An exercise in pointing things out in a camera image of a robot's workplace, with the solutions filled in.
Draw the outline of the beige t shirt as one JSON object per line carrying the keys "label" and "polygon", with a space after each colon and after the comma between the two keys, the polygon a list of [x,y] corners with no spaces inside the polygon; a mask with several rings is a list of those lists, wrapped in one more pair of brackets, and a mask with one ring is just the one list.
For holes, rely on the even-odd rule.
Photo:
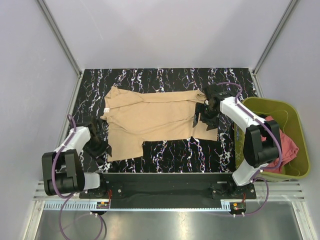
{"label": "beige t shirt", "polygon": [[200,90],[139,93],[112,86],[104,98],[101,119],[108,123],[108,162],[142,157],[144,142],[217,141],[218,130],[201,121],[193,125],[196,104],[205,101]]}

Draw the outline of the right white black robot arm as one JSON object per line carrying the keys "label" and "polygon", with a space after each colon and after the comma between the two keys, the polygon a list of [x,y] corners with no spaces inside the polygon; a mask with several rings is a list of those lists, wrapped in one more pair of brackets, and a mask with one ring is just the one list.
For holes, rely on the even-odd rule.
{"label": "right white black robot arm", "polygon": [[255,176],[268,164],[282,157],[279,124],[256,115],[230,91],[219,91],[217,84],[203,89],[205,100],[195,105],[193,125],[206,125],[208,131],[218,128],[220,115],[229,117],[243,132],[243,161],[227,181],[225,192],[239,198],[253,183]]}

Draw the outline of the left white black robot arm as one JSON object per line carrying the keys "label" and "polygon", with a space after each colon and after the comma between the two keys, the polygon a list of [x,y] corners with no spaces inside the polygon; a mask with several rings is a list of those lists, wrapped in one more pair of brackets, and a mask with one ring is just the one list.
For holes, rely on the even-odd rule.
{"label": "left white black robot arm", "polygon": [[42,155],[42,175],[47,196],[66,198],[66,194],[90,191],[95,197],[103,198],[108,186],[100,173],[84,173],[80,153],[86,152],[98,162],[105,155],[112,156],[108,141],[99,137],[102,121],[93,116],[76,123],[72,115],[67,119],[71,129],[66,139],[54,151]]}

